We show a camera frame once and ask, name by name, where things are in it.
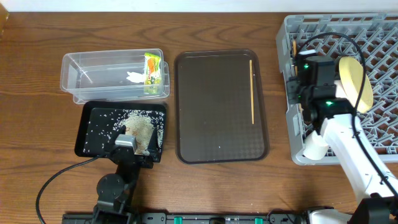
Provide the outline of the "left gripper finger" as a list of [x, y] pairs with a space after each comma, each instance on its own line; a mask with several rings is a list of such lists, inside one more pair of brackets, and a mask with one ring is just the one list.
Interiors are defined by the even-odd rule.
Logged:
[[158, 144], [158, 137], [157, 137], [157, 129], [154, 128], [152, 135], [150, 137], [150, 141], [147, 146], [147, 151], [151, 157], [158, 157], [159, 156], [159, 144]]
[[125, 125], [122, 125], [115, 133], [113, 133], [107, 142], [107, 149], [115, 149], [117, 148], [120, 143], [120, 139], [124, 137], [126, 133], [126, 127]]

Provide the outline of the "wooden chopstick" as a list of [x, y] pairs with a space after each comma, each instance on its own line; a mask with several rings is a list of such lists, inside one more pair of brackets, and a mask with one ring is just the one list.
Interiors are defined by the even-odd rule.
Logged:
[[250, 97], [251, 97], [251, 122], [254, 124], [254, 90], [253, 90], [253, 70], [252, 60], [249, 60], [249, 80], [250, 80]]
[[[295, 71], [295, 75], [298, 75], [298, 70], [297, 70], [297, 64], [296, 64], [296, 56], [297, 56], [297, 42], [296, 40], [292, 41], [292, 51], [293, 51], [293, 61], [294, 61], [294, 71]], [[298, 110], [300, 112], [300, 114], [302, 114], [302, 107], [301, 104], [298, 104]]]

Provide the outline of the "yellow plate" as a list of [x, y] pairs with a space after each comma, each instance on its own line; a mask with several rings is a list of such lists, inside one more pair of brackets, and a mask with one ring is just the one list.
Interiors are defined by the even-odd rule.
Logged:
[[[340, 80], [349, 102], [355, 106], [363, 80], [363, 66], [353, 57], [341, 57], [338, 63]], [[365, 76], [364, 88], [357, 111], [366, 113], [373, 106], [373, 90], [369, 78]]]

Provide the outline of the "white cup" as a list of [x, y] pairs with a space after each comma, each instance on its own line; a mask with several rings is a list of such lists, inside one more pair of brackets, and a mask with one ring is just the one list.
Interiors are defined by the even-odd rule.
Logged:
[[329, 149], [329, 145], [316, 131], [308, 135], [305, 140], [303, 155], [311, 160], [323, 159]]

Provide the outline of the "white tissue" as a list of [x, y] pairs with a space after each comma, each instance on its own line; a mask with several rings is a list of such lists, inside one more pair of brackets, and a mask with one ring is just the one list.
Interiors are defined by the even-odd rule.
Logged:
[[127, 72], [126, 78], [133, 83], [144, 83], [146, 76], [143, 73]]

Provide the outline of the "green yellow snack wrapper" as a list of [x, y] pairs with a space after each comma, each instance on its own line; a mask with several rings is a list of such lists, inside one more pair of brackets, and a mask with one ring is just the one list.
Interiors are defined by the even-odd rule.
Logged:
[[161, 84], [160, 63], [161, 57], [151, 53], [145, 53], [144, 65], [144, 92], [150, 95], [155, 95], [158, 92]]

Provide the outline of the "pink bowl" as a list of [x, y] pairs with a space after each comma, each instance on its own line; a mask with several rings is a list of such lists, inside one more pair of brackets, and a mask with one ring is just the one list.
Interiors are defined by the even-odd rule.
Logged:
[[342, 84], [341, 80], [335, 80], [334, 84], [336, 85], [335, 97], [336, 98], [347, 98], [347, 94], [343, 88], [343, 84]]

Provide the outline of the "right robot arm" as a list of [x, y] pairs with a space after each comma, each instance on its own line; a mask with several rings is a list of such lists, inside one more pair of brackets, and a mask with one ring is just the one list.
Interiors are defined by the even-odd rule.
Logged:
[[286, 119], [292, 160], [313, 164], [332, 149], [356, 196], [352, 215], [333, 208], [308, 213], [309, 223], [391, 223], [397, 215], [397, 178], [367, 139], [357, 111], [373, 99], [368, 77], [341, 76], [308, 83], [290, 77], [285, 84]]

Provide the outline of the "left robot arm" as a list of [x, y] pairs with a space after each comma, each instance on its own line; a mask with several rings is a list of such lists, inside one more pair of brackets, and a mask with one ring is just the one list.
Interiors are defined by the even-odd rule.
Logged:
[[142, 217], [131, 207], [133, 194], [142, 168], [153, 168], [160, 156], [157, 130], [150, 135], [148, 155], [137, 155], [136, 138], [126, 134], [126, 127], [116, 131], [105, 145], [105, 157], [118, 167], [113, 174], [103, 176], [96, 187], [97, 204], [91, 223], [142, 223]]

